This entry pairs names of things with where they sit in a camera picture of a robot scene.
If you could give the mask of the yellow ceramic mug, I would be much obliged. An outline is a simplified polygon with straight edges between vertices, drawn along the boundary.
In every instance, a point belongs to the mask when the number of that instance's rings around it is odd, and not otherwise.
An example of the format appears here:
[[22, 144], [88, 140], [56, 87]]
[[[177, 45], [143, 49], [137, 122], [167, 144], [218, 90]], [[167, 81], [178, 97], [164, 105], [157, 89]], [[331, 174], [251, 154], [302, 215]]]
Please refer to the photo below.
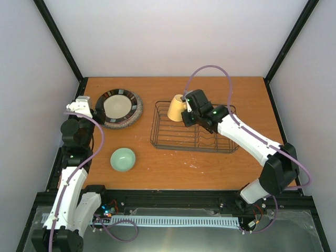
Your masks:
[[187, 109], [187, 104], [182, 98], [182, 94], [175, 95], [171, 100], [169, 109], [167, 111], [167, 117], [174, 122], [183, 121], [182, 112]]

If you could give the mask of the black wire dish rack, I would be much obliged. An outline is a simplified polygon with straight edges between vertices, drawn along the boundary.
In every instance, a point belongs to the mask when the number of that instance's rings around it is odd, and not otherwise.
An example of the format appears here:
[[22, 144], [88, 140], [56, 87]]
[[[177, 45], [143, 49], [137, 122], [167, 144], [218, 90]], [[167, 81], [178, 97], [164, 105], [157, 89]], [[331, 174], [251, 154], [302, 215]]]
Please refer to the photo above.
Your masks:
[[169, 105], [169, 101], [155, 104], [150, 142], [157, 149], [231, 154], [239, 148], [229, 138], [211, 134], [199, 125], [187, 128], [183, 122], [170, 120]]

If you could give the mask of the light green ceramic bowl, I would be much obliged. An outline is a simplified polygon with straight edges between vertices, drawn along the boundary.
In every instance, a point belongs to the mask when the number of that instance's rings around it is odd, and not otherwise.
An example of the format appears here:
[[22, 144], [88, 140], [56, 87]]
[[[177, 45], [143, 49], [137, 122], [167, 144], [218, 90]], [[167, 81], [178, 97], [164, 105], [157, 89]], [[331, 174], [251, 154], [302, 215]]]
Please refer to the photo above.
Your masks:
[[135, 165], [135, 153], [129, 148], [119, 148], [110, 158], [112, 168], [118, 172], [127, 172]]

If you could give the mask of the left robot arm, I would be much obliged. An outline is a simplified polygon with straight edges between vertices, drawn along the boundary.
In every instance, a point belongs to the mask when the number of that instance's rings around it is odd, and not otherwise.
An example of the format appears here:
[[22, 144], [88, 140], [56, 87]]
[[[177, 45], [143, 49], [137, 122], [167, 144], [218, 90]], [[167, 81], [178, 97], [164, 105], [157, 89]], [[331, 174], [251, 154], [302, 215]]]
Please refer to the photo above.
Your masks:
[[82, 251], [83, 236], [95, 211], [108, 208], [104, 186], [92, 186], [81, 193], [92, 159], [98, 154], [90, 143], [95, 129], [102, 130], [106, 119], [103, 109], [89, 109], [88, 114], [68, 108], [61, 125], [64, 155], [61, 181], [52, 209], [41, 229], [33, 231], [36, 251]]

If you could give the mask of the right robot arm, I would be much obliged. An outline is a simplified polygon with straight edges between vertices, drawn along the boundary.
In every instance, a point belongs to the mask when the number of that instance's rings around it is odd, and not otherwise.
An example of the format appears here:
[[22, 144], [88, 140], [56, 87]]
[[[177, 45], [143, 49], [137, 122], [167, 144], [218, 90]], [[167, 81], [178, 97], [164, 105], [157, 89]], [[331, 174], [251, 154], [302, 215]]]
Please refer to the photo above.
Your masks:
[[256, 180], [244, 186], [235, 198], [237, 208], [244, 212], [250, 205], [268, 196], [280, 195], [299, 175], [293, 145], [281, 145], [244, 124], [225, 105], [214, 107], [203, 90], [191, 91], [182, 97], [186, 127], [199, 125], [209, 133], [220, 134], [247, 151], [262, 166]]

